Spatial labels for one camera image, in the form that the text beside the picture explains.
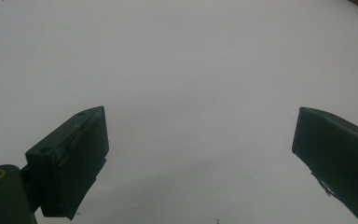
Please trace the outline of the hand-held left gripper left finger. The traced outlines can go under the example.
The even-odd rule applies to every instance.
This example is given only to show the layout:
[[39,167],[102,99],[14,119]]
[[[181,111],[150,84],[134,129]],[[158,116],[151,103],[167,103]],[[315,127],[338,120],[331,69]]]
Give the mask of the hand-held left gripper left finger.
[[102,106],[76,113],[25,153],[28,203],[46,217],[72,219],[102,170],[109,142]]

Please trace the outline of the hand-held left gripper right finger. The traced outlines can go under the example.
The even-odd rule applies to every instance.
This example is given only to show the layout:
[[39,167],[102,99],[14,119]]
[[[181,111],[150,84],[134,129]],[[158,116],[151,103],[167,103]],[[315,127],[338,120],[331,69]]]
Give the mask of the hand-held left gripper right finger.
[[301,107],[292,152],[326,193],[358,218],[358,126],[329,112]]

